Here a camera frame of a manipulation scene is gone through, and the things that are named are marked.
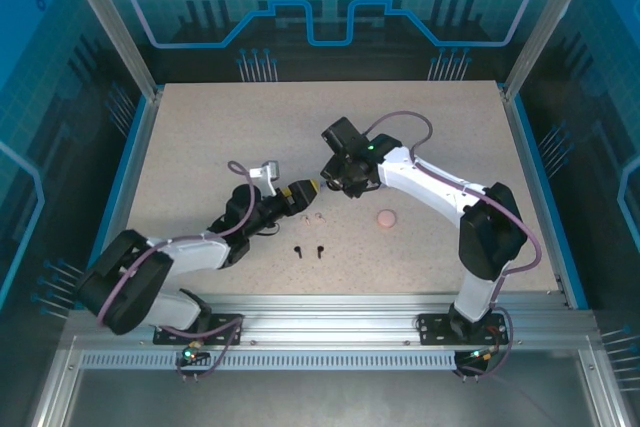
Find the blue table side strip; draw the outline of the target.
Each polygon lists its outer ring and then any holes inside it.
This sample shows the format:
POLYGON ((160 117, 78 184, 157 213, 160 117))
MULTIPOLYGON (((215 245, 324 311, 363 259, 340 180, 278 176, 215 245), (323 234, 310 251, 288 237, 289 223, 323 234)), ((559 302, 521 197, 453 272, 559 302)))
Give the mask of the blue table side strip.
POLYGON ((128 223, 153 129, 154 105, 142 97, 114 177, 95 247, 101 252, 128 223))
POLYGON ((523 164, 538 223, 558 284, 572 309, 587 310, 589 303, 559 215, 551 185, 531 123, 519 95, 513 101, 514 137, 523 164))

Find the grey metal lower shelf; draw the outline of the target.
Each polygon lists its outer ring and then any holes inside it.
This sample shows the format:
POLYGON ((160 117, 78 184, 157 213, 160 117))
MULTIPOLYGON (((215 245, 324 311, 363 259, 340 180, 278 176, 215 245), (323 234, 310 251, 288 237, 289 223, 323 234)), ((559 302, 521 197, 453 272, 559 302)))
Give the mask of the grey metal lower shelf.
POLYGON ((575 370, 511 363, 499 378, 448 372, 88 371, 68 427, 593 427, 575 370))

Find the aluminium mounting rail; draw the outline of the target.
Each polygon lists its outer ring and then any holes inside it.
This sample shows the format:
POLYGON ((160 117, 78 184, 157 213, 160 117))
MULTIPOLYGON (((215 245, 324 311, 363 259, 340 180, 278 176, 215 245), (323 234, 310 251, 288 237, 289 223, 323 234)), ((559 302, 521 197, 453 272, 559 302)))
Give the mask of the aluminium mounting rail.
MULTIPOLYGON (((445 313, 452 294, 240 295, 213 294, 216 313, 244 317, 245 350, 419 349, 420 313, 445 313)), ((580 350, 598 344, 589 310, 571 310, 558 292, 505 293, 500 307, 513 322, 516 350, 580 350)))

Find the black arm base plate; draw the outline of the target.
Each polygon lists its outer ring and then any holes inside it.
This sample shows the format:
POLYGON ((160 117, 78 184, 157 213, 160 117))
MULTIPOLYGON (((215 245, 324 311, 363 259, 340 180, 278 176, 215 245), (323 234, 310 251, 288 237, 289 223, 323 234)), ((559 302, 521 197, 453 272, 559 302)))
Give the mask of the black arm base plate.
MULTIPOLYGON (((207 324, 203 324, 202 319, 198 319, 188 330, 190 334, 198 333, 199 331, 208 332, 210 330, 219 329, 227 323, 230 323, 236 319, 244 319, 241 314, 212 314, 207 321, 207 324)), ((206 346, 224 346, 231 336, 232 327, 228 327, 221 330, 214 336, 210 336, 204 340, 206 346)), ((192 342, 191 338, 185 338, 177 336, 171 332, 167 332, 164 329, 156 328, 153 333, 152 342, 154 345, 162 346, 179 346, 186 345, 192 342)))
POLYGON ((490 346, 509 343, 509 332, 503 314, 489 312, 475 323, 449 314, 423 313, 414 322, 422 346, 490 346))

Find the aluminium corner post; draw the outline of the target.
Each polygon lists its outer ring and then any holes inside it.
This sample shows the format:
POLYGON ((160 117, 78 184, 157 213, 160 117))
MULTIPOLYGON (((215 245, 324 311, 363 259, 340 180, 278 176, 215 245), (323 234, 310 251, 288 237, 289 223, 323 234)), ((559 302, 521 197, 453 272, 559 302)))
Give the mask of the aluminium corner post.
POLYGON ((155 101, 158 88, 113 0, 87 0, 124 66, 147 100, 155 101))
POLYGON ((513 103, 572 0, 548 0, 503 87, 503 100, 513 103))

